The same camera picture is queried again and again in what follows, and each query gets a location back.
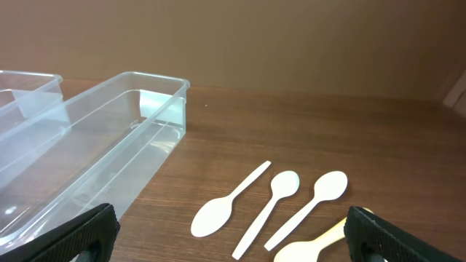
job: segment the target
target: wooden tabletop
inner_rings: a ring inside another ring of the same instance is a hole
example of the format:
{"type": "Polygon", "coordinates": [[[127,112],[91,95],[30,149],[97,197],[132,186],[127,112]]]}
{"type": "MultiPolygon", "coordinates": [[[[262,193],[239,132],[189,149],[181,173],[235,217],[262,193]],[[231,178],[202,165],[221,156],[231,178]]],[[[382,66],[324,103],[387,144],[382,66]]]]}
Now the wooden tabletop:
{"type": "MultiPolygon", "coordinates": [[[[65,96],[95,82],[68,81],[65,96]]],[[[296,92],[192,87],[187,133],[123,215],[112,261],[235,261],[232,252],[271,196],[271,179],[299,174],[241,261],[273,261],[286,244],[311,240],[351,205],[466,260],[466,121],[434,103],[296,92]],[[229,194],[264,161],[271,167],[239,195],[224,227],[191,235],[198,209],[229,194]],[[271,252],[265,242],[314,195],[323,174],[344,171],[346,192],[319,204],[271,252]]],[[[319,261],[350,261],[338,241],[319,261]]]]}

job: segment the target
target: beige wall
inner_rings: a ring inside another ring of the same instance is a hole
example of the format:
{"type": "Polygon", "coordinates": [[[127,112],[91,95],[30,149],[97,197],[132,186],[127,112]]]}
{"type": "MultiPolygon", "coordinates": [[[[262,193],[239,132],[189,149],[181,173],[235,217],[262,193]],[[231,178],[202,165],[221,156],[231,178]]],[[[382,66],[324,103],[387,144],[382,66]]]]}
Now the beige wall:
{"type": "Polygon", "coordinates": [[[214,87],[433,99],[464,70],[464,0],[0,5],[0,68],[68,79],[146,71],[214,87]]]}

